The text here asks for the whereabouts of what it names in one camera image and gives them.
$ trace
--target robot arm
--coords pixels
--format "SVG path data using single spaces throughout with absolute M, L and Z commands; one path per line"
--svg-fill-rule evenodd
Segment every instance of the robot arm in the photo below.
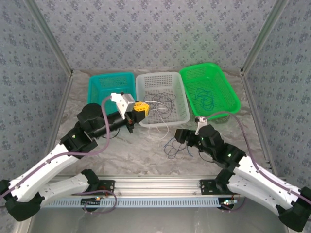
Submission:
M 311 205 L 307 202 L 311 200 L 311 190 L 299 189 L 254 164 L 244 151 L 225 143 L 204 117 L 198 117 L 196 122 L 196 131 L 178 129 L 175 138 L 179 143 L 187 142 L 188 146 L 209 154 L 223 169 L 215 179 L 217 189 L 244 195 L 270 209 L 286 226 L 302 231 L 311 214 Z
M 149 105 L 135 102 L 129 94 L 112 93 L 111 100 L 117 103 L 118 111 L 107 116 L 110 131 L 126 126 L 132 133 L 134 124 L 145 119 L 148 114 Z M 47 184 L 60 171 L 83 157 L 71 155 L 73 152 L 90 152 L 97 147 L 95 138 L 107 132 L 101 106 L 98 104 L 86 105 L 77 118 L 75 127 L 45 158 L 18 178 L 0 182 L 0 194 L 4 195 L 5 206 L 17 221 L 30 218 L 42 206 L 55 199 L 97 190 L 99 181 L 92 170 L 84 170 L 65 181 Z

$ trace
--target green plastic basket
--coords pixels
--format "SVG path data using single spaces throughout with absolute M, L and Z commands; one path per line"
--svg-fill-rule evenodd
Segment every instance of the green plastic basket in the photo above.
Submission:
M 186 95 L 196 116 L 207 117 L 218 111 L 237 113 L 241 102 L 220 67 L 213 63 L 185 67 L 179 71 Z M 218 114 L 209 120 L 226 117 Z

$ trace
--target wall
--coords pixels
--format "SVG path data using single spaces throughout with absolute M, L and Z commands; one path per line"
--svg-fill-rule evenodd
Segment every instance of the wall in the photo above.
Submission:
M 0 1 L 0 180 L 44 157 L 67 76 L 22 0 Z M 15 221 L 0 209 L 0 233 Z
M 290 0 L 247 78 L 280 176 L 308 187 L 311 187 L 310 62 L 311 3 Z
M 241 67 L 275 0 L 36 0 L 73 69 Z

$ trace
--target plastic basket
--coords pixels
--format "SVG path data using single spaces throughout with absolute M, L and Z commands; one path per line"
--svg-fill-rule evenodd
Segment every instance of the plastic basket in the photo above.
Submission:
M 132 72 L 108 73 L 94 75 L 89 80 L 88 103 L 102 104 L 111 93 L 124 92 L 136 100 L 135 76 Z M 107 114 L 117 111 L 116 104 L 108 100 L 105 104 Z
M 241 102 L 219 66 L 213 63 L 185 67 L 179 71 L 192 110 L 196 116 L 218 111 L 236 113 Z M 209 120 L 226 117 L 219 114 Z
M 136 93 L 139 101 L 150 101 L 153 94 L 167 93 L 176 96 L 172 101 L 173 105 L 169 114 L 148 116 L 140 122 L 141 126 L 165 126 L 162 119 L 168 126 L 183 124 L 189 121 L 190 114 L 187 98 L 179 73 L 160 72 L 138 75 L 136 78 Z

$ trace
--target white plastic basket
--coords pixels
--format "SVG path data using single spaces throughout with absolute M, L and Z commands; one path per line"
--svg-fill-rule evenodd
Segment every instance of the white plastic basket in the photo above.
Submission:
M 152 94 L 168 93 L 175 95 L 172 109 L 167 115 L 154 114 L 139 124 L 144 127 L 179 125 L 190 120 L 189 108 L 181 76 L 177 72 L 159 72 L 138 75 L 136 78 L 136 95 L 139 101 L 152 100 Z

